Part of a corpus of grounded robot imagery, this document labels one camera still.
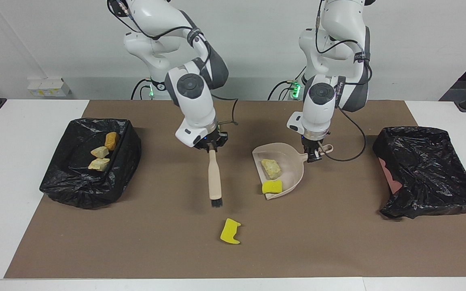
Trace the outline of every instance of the beige dustpan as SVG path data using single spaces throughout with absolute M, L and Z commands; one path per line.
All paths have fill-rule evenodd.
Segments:
M 331 144 L 325 144 L 323 148 L 327 153 L 333 151 Z M 283 183 L 283 192 L 278 194 L 267 193 L 265 195 L 267 200 L 281 197 L 291 192 L 301 182 L 305 171 L 303 163 L 307 161 L 307 154 L 300 154 L 292 146 L 281 142 L 261 145 L 255 148 L 253 159 L 255 160 L 256 169 L 258 170 L 262 184 L 270 180 L 261 164 L 261 160 L 264 158 L 278 162 L 282 170 L 282 175 L 278 180 L 281 180 Z

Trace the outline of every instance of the bin lined with black bag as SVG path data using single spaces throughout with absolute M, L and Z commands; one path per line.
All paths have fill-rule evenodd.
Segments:
M 118 145 L 104 172 L 89 170 L 91 151 L 115 131 Z M 40 185 L 53 201 L 96 209 L 117 201 L 138 167 L 141 140 L 128 120 L 80 118 L 71 121 L 62 136 Z
M 373 151 L 391 195 L 386 217 L 466 213 L 466 171 L 447 131 L 431 127 L 387 127 Z

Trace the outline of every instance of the brown table surface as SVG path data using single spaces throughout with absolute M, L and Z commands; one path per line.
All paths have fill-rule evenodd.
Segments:
M 216 101 L 218 118 L 231 102 Z M 352 162 L 305 165 L 301 184 L 274 200 L 261 195 L 251 151 L 285 142 L 303 103 L 241 101 L 238 127 L 218 152 L 224 207 L 208 199 L 208 156 L 174 136 L 182 121 L 170 101 L 90 101 L 84 117 L 130 119 L 142 139 L 140 165 L 121 199 L 82 210 L 44 197 L 6 278 L 279 278 L 466 276 L 466 215 L 391 221 L 378 210 L 388 185 L 371 146 L 383 127 L 416 125 L 403 101 L 370 101 L 350 114 L 368 135 Z M 333 156 L 355 155 L 359 131 L 336 112 Z M 227 218 L 240 245 L 219 240 Z

